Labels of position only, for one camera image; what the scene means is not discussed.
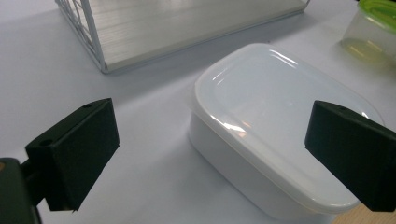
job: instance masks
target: plastic lid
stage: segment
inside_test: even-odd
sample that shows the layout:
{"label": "plastic lid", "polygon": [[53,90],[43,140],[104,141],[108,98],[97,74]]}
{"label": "plastic lid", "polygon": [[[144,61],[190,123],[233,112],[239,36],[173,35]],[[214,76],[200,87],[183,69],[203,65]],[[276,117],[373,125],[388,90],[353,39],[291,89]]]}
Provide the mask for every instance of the plastic lid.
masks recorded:
{"label": "plastic lid", "polygon": [[396,32],[396,2],[389,0],[360,0],[359,7],[382,28]]}
{"label": "plastic lid", "polygon": [[315,100],[382,120],[359,95],[281,49],[255,44],[212,65],[192,109],[214,132],[301,205],[342,213],[359,201],[304,147]]}

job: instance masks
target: black rubber pad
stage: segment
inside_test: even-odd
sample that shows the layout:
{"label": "black rubber pad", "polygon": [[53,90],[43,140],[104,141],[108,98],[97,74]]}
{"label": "black rubber pad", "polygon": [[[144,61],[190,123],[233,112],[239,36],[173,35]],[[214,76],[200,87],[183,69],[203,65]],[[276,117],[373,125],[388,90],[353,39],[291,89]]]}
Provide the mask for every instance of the black rubber pad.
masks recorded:
{"label": "black rubber pad", "polygon": [[343,106],[315,101],[305,147],[372,211],[394,211],[396,133]]}
{"label": "black rubber pad", "polygon": [[119,145],[111,99],[82,106],[33,140],[26,152],[49,209],[78,210]]}

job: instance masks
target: plastic container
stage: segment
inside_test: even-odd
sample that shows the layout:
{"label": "plastic container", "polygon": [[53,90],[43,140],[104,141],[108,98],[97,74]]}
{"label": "plastic container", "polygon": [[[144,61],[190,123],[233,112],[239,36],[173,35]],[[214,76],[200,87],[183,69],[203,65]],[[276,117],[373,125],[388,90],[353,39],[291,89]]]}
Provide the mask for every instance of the plastic container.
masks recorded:
{"label": "plastic container", "polygon": [[348,52],[365,63],[395,63],[396,2],[360,0],[359,11],[341,43]]}
{"label": "plastic container", "polygon": [[195,82],[190,140],[272,217],[343,213],[359,201],[304,148],[315,100],[382,123],[359,95],[308,64],[282,49],[249,45]]}

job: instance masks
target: white table surface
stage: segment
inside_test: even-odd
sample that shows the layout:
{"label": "white table surface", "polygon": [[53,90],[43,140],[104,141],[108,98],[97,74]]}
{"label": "white table surface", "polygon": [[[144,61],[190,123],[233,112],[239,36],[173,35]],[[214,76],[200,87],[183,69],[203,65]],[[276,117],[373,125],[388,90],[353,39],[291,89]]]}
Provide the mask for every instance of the white table surface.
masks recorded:
{"label": "white table surface", "polygon": [[356,5],[313,0],[304,14],[103,75],[54,2],[0,1],[0,156],[26,160],[35,137],[111,97],[120,148],[79,211],[51,213],[43,201],[44,223],[330,223],[277,221],[250,203],[191,146],[184,97],[209,65],[249,43],[270,43],[360,94],[396,131],[395,67],[373,68],[339,45]]}

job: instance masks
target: wire cage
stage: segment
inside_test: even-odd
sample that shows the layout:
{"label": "wire cage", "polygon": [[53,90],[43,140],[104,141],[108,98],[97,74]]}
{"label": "wire cage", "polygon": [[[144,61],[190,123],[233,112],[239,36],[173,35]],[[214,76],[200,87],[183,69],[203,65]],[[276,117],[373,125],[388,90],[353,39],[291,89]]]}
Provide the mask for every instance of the wire cage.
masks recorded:
{"label": "wire cage", "polygon": [[55,0],[103,73],[303,12],[310,0]]}

